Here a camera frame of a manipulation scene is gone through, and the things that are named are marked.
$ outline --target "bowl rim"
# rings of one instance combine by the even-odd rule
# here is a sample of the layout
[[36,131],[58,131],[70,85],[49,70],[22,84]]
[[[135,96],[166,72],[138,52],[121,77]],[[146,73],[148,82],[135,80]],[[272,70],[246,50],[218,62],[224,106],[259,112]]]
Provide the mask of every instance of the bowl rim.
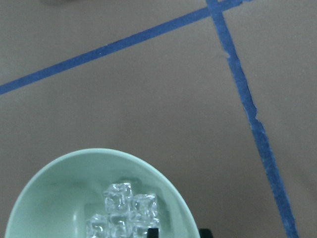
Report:
[[194,217],[192,215],[192,213],[190,212],[184,198],[181,196],[181,194],[179,193],[179,191],[175,188],[175,186],[160,172],[158,171],[156,168],[154,168],[152,165],[150,165],[149,163],[143,161],[142,159],[128,154],[126,152],[123,151],[119,151],[119,150],[114,150],[114,149],[106,149],[106,148],[88,148],[88,149],[81,149],[81,150],[77,150],[77,151],[73,151],[70,153],[67,153],[65,155],[62,155],[60,157],[58,157],[57,159],[54,159],[53,161],[49,162],[48,164],[46,164],[43,168],[41,168],[28,182],[27,184],[24,186],[24,188],[22,189],[21,193],[19,194],[13,209],[10,213],[8,222],[7,222],[7,226],[5,229],[5,235],[4,238],[9,238],[9,233],[11,231],[11,227],[12,227],[12,223],[13,223],[13,217],[15,216],[16,210],[19,206],[19,204],[21,203],[21,200],[23,199],[24,194],[27,192],[27,190],[29,189],[30,186],[32,186],[32,184],[34,183],[34,181],[36,181],[43,173],[45,173],[47,170],[49,170],[51,167],[53,167],[54,165],[67,160],[71,157],[74,156],[78,156],[78,155],[83,155],[83,154],[91,154],[91,153],[100,153],[100,154],[111,154],[114,156],[119,156],[123,159],[132,161],[140,166],[142,166],[144,169],[150,170],[152,173],[156,174],[162,181],[164,181],[166,183],[166,185],[171,189],[172,193],[176,196],[177,201],[179,202],[180,206],[184,208],[185,212],[187,213],[187,216],[189,218],[189,222],[191,224],[191,229],[193,230],[193,232],[196,233],[196,237],[199,238],[199,232],[198,232],[198,228],[196,225],[196,222],[194,220]]

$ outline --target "blue tape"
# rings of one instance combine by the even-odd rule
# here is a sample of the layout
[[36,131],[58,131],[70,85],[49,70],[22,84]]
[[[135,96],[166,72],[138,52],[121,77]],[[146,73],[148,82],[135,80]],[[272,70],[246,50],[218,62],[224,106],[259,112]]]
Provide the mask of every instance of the blue tape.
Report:
[[230,32],[226,26],[222,11],[230,8],[230,5],[237,5],[242,0],[225,1],[225,3],[217,0],[206,0],[211,17],[214,21],[221,44],[224,50],[229,54],[228,64],[237,85],[239,95],[247,114],[251,130],[265,169],[266,176],[270,183],[274,194],[286,234],[289,238],[298,238],[295,219],[291,210],[289,198],[287,196],[284,183],[279,174],[279,170],[275,161],[274,154],[269,144],[268,137],[262,123],[257,119],[257,108],[253,102],[247,79],[241,67],[240,60],[237,56]]
[[9,82],[9,83],[3,84],[0,86],[0,95],[7,93],[7,92],[10,92],[12,90],[21,88],[21,87],[26,86],[28,84],[37,82],[41,79],[47,78],[47,77],[52,76],[54,74],[71,69],[73,67],[79,66],[81,64],[90,62],[92,60],[96,60],[100,57],[112,54],[112,53],[120,51],[120,50],[123,50],[127,47],[136,45],[138,43],[141,43],[141,42],[146,41],[148,39],[162,35],[162,34],[167,33],[169,31],[175,30],[177,28],[186,26],[188,24],[199,21],[199,20],[204,19],[206,17],[210,17],[210,14],[209,14],[207,7],[196,10],[196,11],[191,12],[191,13],[188,13],[184,16],[181,16],[181,17],[176,18],[174,20],[165,22],[161,25],[155,26],[153,28],[142,31],[142,32],[137,33],[135,35],[129,36],[129,37],[124,38],[122,40],[119,40],[117,42],[114,42],[114,43],[108,44],[106,46],[97,48],[95,50],[89,51],[87,53],[76,56],[74,58],[67,59],[63,62],[54,64],[50,67],[44,68],[42,70],[31,73],[29,75],[26,75],[24,77],[21,77],[19,79],[16,79],[14,81]]

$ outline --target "green bowl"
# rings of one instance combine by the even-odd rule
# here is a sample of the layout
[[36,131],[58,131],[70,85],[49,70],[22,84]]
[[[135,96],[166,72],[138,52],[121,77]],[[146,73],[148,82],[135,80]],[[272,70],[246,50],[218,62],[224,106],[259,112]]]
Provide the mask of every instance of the green bowl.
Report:
[[158,170],[124,152],[85,149],[52,161],[28,182],[5,238],[85,238],[86,220],[103,213],[103,191],[126,181],[135,194],[157,195],[160,238],[200,237],[184,199]]

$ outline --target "light green bowl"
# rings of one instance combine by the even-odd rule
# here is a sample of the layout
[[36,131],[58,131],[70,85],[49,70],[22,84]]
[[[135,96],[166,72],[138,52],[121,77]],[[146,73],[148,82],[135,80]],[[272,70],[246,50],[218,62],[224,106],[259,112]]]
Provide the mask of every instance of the light green bowl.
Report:
[[103,191],[124,181],[135,194],[157,195],[160,238],[200,237],[185,201],[159,171],[124,152],[86,149],[59,157],[28,182],[5,238],[85,238],[86,220],[103,212]]

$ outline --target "plastic bowl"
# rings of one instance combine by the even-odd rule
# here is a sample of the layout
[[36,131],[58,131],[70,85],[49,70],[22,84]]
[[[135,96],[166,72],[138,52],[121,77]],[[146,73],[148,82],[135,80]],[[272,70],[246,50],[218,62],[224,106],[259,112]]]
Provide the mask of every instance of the plastic bowl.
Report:
[[158,170],[124,152],[85,149],[52,161],[28,182],[5,238],[85,238],[86,220],[104,209],[103,191],[125,181],[135,194],[157,195],[160,238],[200,237],[185,201]]

